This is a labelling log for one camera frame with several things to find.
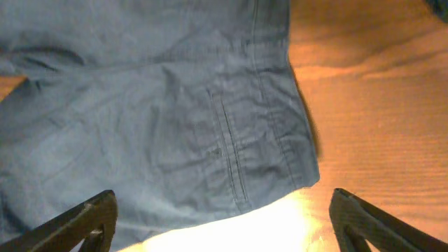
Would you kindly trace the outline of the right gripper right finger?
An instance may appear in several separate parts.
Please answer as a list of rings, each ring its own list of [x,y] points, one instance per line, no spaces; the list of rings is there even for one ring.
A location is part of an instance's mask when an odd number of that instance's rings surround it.
[[[422,232],[353,193],[336,188],[329,214],[342,252],[446,251],[447,243]]]

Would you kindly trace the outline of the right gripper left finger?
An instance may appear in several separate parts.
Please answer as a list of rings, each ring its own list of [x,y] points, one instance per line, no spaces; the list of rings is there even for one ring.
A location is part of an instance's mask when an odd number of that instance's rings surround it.
[[[1,252],[108,252],[116,231],[118,203],[105,190],[37,228],[1,245]]]

